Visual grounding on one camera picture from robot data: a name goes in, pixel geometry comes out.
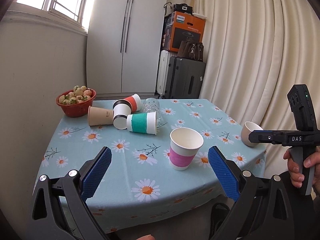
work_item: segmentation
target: cream curtain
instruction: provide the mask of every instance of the cream curtain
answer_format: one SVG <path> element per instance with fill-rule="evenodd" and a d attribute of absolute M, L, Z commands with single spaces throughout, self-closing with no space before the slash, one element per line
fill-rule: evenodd
<path fill-rule="evenodd" d="M 320 118 L 320 21 L 307 0 L 185 1 L 208 17 L 201 98 L 241 125 L 291 130 L 286 95 L 293 84 L 306 84 Z M 286 170 L 284 152 L 267 145 L 265 177 Z"/>

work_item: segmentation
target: light blue floral tablecloth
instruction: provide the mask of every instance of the light blue floral tablecloth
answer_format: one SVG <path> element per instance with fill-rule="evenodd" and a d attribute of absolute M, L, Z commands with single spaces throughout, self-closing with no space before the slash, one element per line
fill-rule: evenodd
<path fill-rule="evenodd" d="M 163 126 L 157 135 L 118 130 L 112 125 L 89 127 L 87 115 L 64 116 L 44 154 L 38 178 L 63 177 L 93 159 L 103 146 L 112 150 L 112 162 L 92 198 L 86 203 L 104 232 L 151 223 L 196 208 L 223 190 L 208 163 L 208 149 L 217 145 L 241 169 L 263 177 L 265 147 L 250 148 L 240 138 L 241 126 L 206 99 L 159 100 Z M 112 109 L 114 100 L 94 101 Z M 192 128 L 204 137 L 191 165 L 173 170 L 168 163 L 170 132 Z M 67 219 L 70 213 L 61 200 Z M 71 228 L 76 228 L 72 220 Z"/>

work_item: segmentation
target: wardrobe door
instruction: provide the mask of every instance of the wardrobe door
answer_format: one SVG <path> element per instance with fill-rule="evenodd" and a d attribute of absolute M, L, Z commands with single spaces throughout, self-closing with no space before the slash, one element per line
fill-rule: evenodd
<path fill-rule="evenodd" d="M 97 94 L 121 93 L 129 1 L 94 1 L 87 40 L 87 85 Z"/>
<path fill-rule="evenodd" d="M 167 0 L 131 0 L 122 65 L 123 93 L 154 93 Z"/>

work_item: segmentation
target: hand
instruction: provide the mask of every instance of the hand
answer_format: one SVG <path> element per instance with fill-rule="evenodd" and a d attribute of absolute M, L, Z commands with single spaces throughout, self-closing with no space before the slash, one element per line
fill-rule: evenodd
<path fill-rule="evenodd" d="M 137 240 L 156 240 L 156 239 L 152 235 L 147 235 L 147 236 L 140 237 Z"/>
<path fill-rule="evenodd" d="M 283 159 L 288 160 L 288 170 L 291 177 L 292 185 L 297 188 L 302 186 L 302 182 L 304 181 L 304 175 L 299 173 L 299 166 L 295 163 L 287 150 L 283 156 Z M 315 174 L 313 178 L 312 185 L 315 186 L 316 190 L 320 192 L 320 148 L 316 147 L 316 152 L 311 154 L 308 158 L 303 162 L 303 166 L 305 168 L 310 168 L 315 166 Z"/>

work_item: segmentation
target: metal screw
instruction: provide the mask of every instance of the metal screw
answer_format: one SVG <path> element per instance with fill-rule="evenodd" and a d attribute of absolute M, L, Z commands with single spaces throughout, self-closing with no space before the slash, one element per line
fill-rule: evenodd
<path fill-rule="evenodd" d="M 74 177 L 74 176 L 76 176 L 77 175 L 77 171 L 76 170 L 72 170 L 72 171 L 69 171 L 69 176 L 70 177 Z"/>
<path fill-rule="evenodd" d="M 273 176 L 273 179 L 274 179 L 275 181 L 281 181 L 281 178 L 280 178 L 278 175 L 274 175 L 274 176 Z"/>
<path fill-rule="evenodd" d="M 250 171 L 243 171 L 242 174 L 245 177 L 250 177 L 251 176 L 251 172 Z"/>
<path fill-rule="evenodd" d="M 46 176 L 46 175 L 41 175 L 40 178 L 39 178 L 40 181 L 44 181 L 44 180 L 46 180 L 46 179 L 47 179 L 47 176 Z"/>

